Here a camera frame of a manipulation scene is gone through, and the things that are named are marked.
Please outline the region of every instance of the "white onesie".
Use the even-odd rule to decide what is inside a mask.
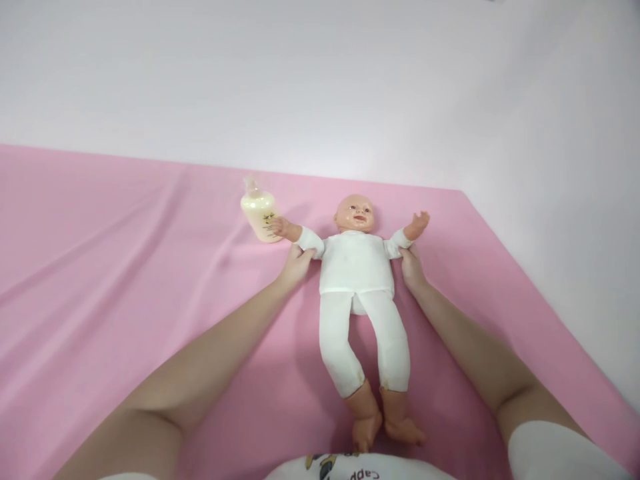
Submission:
[[[303,227],[296,242],[302,250],[315,248],[320,272],[320,352],[342,398],[362,386],[364,372],[349,345],[349,314],[369,316],[378,344],[380,384],[393,391],[409,386],[409,344],[398,309],[390,259],[411,242],[398,230],[390,240],[347,230],[326,240]]]

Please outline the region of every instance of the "doll leg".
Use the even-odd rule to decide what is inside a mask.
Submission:
[[[409,415],[409,343],[393,296],[388,291],[359,293],[373,326],[378,344],[380,392],[385,414],[385,430],[390,438],[423,445],[425,434]]]
[[[365,382],[365,374],[349,344],[349,314],[352,292],[320,295],[320,353],[342,398]]]
[[[366,453],[371,450],[382,426],[382,414],[362,366],[349,345],[352,300],[353,293],[320,295],[320,352],[338,393],[355,417],[353,449]]]

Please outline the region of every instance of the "pink mat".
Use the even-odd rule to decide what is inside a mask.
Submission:
[[[244,171],[0,146],[0,477],[48,479],[127,394],[188,340],[272,280],[288,244],[258,242],[239,208]],[[591,438],[640,474],[640,419],[459,191],[258,175],[286,216],[333,234],[348,193],[389,236],[412,212],[429,278],[497,332]],[[405,290],[411,397],[430,436],[376,450],[460,479],[510,478],[487,410]],[[296,292],[200,432],[181,478],[260,479],[292,457],[350,448],[347,412],[320,358],[318,275]],[[351,343],[377,380],[375,338]]]

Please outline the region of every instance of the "baby doll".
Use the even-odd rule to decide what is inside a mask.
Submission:
[[[392,439],[422,445],[424,434],[414,425],[407,408],[409,344],[398,309],[390,259],[400,258],[398,248],[409,248],[427,227],[429,215],[414,214],[413,221],[390,240],[370,235],[375,219],[371,201],[350,195],[338,205],[333,218],[339,235],[326,240],[306,227],[279,217],[274,234],[297,243],[302,250],[316,249],[322,260],[320,274],[320,351],[322,360],[347,407],[355,416],[353,444],[358,452],[373,446],[383,417],[349,345],[349,314],[368,315],[378,344],[378,369],[385,430]]]

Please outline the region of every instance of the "white wall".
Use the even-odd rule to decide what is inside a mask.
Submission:
[[[0,141],[456,188],[558,3],[3,0]]]
[[[640,3],[592,0],[464,190],[640,412]]]
[[[0,142],[464,188],[640,411],[637,5],[2,0]]]

